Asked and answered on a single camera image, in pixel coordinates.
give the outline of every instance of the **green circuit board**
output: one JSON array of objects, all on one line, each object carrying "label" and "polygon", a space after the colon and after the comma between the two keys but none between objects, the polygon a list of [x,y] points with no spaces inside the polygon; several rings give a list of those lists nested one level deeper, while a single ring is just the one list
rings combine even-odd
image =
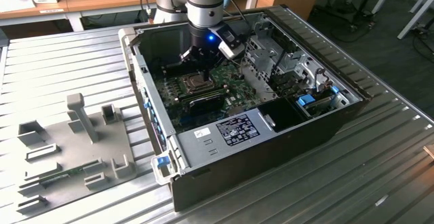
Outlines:
[{"label": "green circuit board", "polygon": [[[255,90],[244,81],[239,69],[232,63],[220,65],[211,70],[211,82],[200,84],[199,91],[191,91],[192,88],[185,82],[188,76],[195,76],[195,74],[153,81],[177,133],[221,120],[260,104]],[[211,96],[224,97],[223,106],[203,115],[188,115],[188,102]]]}]

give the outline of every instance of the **warning label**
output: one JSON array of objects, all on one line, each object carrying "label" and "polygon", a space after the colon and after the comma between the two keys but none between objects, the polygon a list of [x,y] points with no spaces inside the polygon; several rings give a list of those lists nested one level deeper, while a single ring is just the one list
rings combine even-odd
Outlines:
[{"label": "warning label", "polygon": [[216,128],[229,146],[233,146],[259,135],[247,115],[240,115],[239,117],[216,124]]}]

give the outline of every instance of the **label sticker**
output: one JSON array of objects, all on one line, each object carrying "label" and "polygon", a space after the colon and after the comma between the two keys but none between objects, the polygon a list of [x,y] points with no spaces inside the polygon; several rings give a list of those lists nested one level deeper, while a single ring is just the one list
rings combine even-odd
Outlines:
[{"label": "label sticker", "polygon": [[40,13],[53,13],[53,12],[64,12],[62,9],[52,9],[52,10],[42,10],[42,11],[38,11]]},{"label": "label sticker", "polygon": [[197,131],[195,131],[195,136],[196,136],[196,139],[199,139],[200,137],[205,136],[211,134],[209,132],[209,129],[205,127],[204,129],[200,129]]},{"label": "label sticker", "polygon": [[233,146],[260,135],[247,115],[240,115],[216,124],[216,128],[229,146]]}]

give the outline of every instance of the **blue latch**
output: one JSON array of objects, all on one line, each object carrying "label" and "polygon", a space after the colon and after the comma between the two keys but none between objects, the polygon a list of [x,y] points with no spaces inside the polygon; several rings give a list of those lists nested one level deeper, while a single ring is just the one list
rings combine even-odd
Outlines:
[{"label": "blue latch", "polygon": [[157,168],[166,166],[169,164],[168,156],[158,157],[156,160],[157,160]]},{"label": "blue latch", "polygon": [[304,106],[308,105],[311,102],[315,102],[315,99],[309,94],[305,94],[297,98],[297,102],[301,106]]},{"label": "blue latch", "polygon": [[331,91],[332,91],[333,93],[339,93],[339,88],[337,88],[336,86],[331,86]]}]

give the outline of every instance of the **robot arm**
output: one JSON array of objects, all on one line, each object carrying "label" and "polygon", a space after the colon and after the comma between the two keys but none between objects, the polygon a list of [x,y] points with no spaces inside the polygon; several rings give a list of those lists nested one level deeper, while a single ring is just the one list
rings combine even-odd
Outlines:
[{"label": "robot arm", "polygon": [[181,60],[193,60],[204,80],[208,79],[212,66],[224,58],[232,59],[244,50],[237,35],[221,21],[223,2],[224,0],[156,0],[160,11],[187,12],[191,48],[181,55]]}]

